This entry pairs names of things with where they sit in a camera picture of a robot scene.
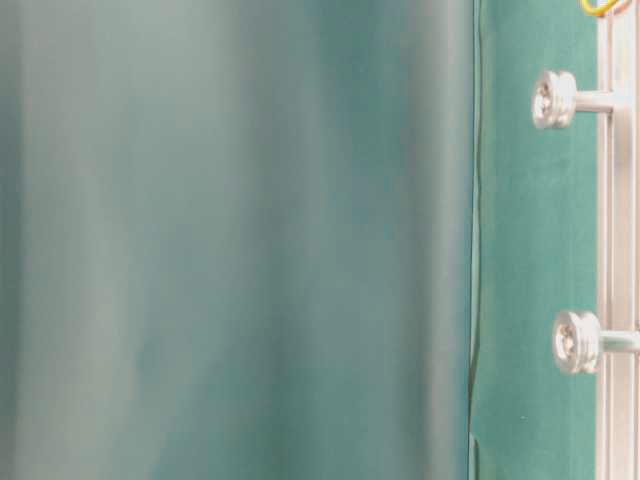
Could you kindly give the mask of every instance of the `cable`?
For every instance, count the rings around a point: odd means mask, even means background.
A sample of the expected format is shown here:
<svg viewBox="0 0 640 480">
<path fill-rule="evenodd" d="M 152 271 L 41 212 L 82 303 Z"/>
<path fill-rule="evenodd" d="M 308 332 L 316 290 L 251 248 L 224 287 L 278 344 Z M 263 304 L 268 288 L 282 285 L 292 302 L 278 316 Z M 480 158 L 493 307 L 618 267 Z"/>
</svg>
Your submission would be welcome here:
<svg viewBox="0 0 640 480">
<path fill-rule="evenodd" d="M 607 3 L 600 7 L 594 7 L 593 5 L 591 5 L 589 0 L 580 0 L 580 4 L 582 5 L 582 9 L 587 15 L 590 15 L 592 17 L 601 17 L 609 10 L 611 10 L 619 1 L 620 0 L 609 0 Z"/>
</svg>

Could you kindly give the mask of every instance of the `bolt head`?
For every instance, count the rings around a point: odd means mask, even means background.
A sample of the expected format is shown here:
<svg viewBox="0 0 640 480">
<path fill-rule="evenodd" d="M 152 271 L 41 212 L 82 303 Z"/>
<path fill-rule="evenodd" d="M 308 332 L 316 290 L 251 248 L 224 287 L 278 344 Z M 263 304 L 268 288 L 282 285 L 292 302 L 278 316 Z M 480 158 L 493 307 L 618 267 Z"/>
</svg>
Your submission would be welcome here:
<svg viewBox="0 0 640 480">
<path fill-rule="evenodd" d="M 591 312 L 565 310 L 553 326 L 553 357 L 565 373 L 594 373 L 602 348 L 600 322 Z"/>
<path fill-rule="evenodd" d="M 536 128 L 566 128 L 576 112 L 578 89 L 575 77 L 565 71 L 545 71 L 531 99 L 531 117 Z"/>
</svg>

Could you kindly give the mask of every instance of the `green backdrop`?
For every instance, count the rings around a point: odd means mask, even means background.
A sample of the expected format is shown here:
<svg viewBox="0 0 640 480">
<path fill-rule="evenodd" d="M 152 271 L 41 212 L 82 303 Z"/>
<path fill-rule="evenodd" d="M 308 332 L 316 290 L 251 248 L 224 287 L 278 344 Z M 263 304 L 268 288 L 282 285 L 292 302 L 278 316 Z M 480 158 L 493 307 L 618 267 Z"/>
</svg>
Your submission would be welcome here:
<svg viewBox="0 0 640 480">
<path fill-rule="evenodd" d="M 596 306 L 596 119 L 537 131 L 529 102 L 543 69 L 596 87 L 596 20 L 577 0 L 480 3 L 476 473 L 593 478 L 594 377 L 561 374 L 550 335 Z"/>
<path fill-rule="evenodd" d="M 473 12 L 430 3 L 0 0 L 0 477 L 466 477 Z"/>
</svg>

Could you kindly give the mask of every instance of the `screw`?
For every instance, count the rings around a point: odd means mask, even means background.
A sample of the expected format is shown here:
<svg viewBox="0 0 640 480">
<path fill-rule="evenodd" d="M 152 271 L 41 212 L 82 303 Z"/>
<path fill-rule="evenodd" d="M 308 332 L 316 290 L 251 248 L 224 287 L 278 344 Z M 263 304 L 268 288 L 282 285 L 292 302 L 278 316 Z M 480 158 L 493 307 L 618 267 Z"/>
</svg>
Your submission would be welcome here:
<svg viewBox="0 0 640 480">
<path fill-rule="evenodd" d="M 543 72 L 531 99 L 531 116 L 537 128 L 567 128 L 575 112 L 611 113 L 610 92 L 578 91 L 575 77 L 566 71 Z"/>
<path fill-rule="evenodd" d="M 601 330 L 591 312 L 565 310 L 553 326 L 553 356 L 566 373 L 595 373 L 603 353 L 640 353 L 640 332 Z"/>
</svg>

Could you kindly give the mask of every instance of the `silver hardware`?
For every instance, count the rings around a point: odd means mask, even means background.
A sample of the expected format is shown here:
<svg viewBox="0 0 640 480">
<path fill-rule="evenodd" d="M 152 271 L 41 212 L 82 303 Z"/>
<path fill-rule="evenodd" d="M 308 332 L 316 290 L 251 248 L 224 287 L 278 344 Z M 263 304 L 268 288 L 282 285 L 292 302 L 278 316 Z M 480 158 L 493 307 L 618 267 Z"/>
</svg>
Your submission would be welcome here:
<svg viewBox="0 0 640 480">
<path fill-rule="evenodd" d="M 566 128 L 579 111 L 606 114 L 598 116 L 597 317 L 561 312 L 553 350 L 564 371 L 597 371 L 596 480 L 640 480 L 640 2 L 597 24 L 598 91 L 545 72 L 531 103 L 538 128 Z"/>
<path fill-rule="evenodd" d="M 553 356 L 566 373 L 595 373 L 603 353 L 640 353 L 640 332 L 602 330 L 591 312 L 558 313 Z"/>
<path fill-rule="evenodd" d="M 531 116 L 537 128 L 567 128 L 575 112 L 611 113 L 614 97 L 605 91 L 578 91 L 575 77 L 545 71 L 536 83 Z"/>
</svg>

